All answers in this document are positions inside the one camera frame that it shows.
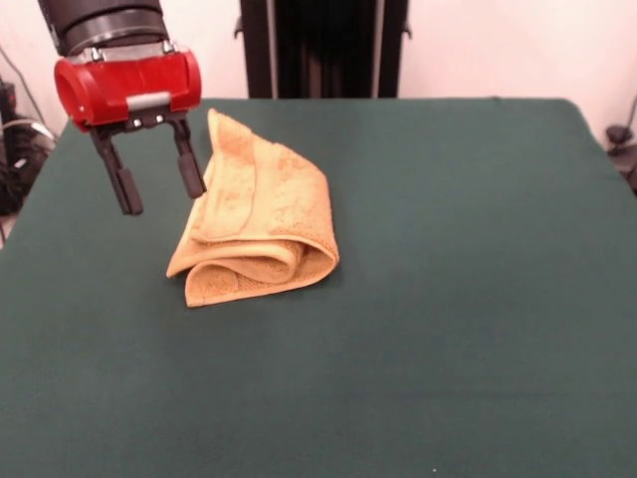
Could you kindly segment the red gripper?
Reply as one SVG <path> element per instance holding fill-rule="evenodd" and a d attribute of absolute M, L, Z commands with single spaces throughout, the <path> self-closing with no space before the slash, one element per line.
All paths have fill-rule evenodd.
<path fill-rule="evenodd" d="M 173 42 L 120 47 L 90 47 L 58 60 L 56 89 L 70 120 L 82 131 L 90 129 L 115 197 L 124 215 L 137 216 L 143 205 L 132 173 L 126 168 L 112 137 L 134 114 L 167 107 L 187 112 L 200 104 L 202 81 L 194 54 Z M 178 167 L 188 196 L 196 199 L 206 186 L 191 144 L 186 118 L 170 122 L 178 151 Z"/>

